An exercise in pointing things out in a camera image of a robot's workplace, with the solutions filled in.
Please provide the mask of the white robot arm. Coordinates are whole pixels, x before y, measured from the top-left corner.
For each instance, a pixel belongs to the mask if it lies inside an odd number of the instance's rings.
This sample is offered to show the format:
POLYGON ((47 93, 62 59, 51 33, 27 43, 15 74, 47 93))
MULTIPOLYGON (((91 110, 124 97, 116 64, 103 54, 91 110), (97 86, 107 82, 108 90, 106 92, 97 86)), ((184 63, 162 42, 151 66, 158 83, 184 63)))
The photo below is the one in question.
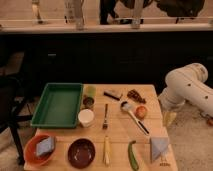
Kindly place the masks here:
POLYGON ((166 87, 158 96, 162 107, 170 110, 188 100, 213 117, 213 88, 205 84, 207 78, 208 71, 200 63, 192 63, 168 72, 165 77, 166 87))

